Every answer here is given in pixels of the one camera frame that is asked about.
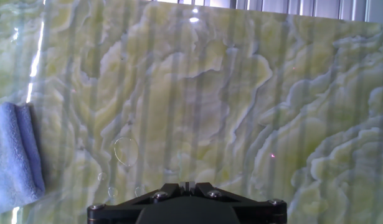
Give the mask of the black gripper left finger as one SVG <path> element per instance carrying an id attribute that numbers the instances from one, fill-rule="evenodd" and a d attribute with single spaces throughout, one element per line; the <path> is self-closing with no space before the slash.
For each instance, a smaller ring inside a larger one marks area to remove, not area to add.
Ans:
<path id="1" fill-rule="evenodd" d="M 118 205 L 93 203 L 87 208 L 87 224 L 136 223 L 142 210 L 187 194 L 187 182 L 164 184 L 160 189 L 143 194 Z"/>

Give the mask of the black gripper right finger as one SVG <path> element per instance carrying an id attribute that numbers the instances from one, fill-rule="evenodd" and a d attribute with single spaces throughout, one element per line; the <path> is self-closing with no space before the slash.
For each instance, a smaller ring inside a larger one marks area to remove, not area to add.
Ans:
<path id="1" fill-rule="evenodd" d="M 259 202 L 214 187 L 209 182 L 188 182 L 187 193 L 208 202 L 229 206 L 240 223 L 287 223 L 287 203 L 282 199 L 272 198 Z"/>

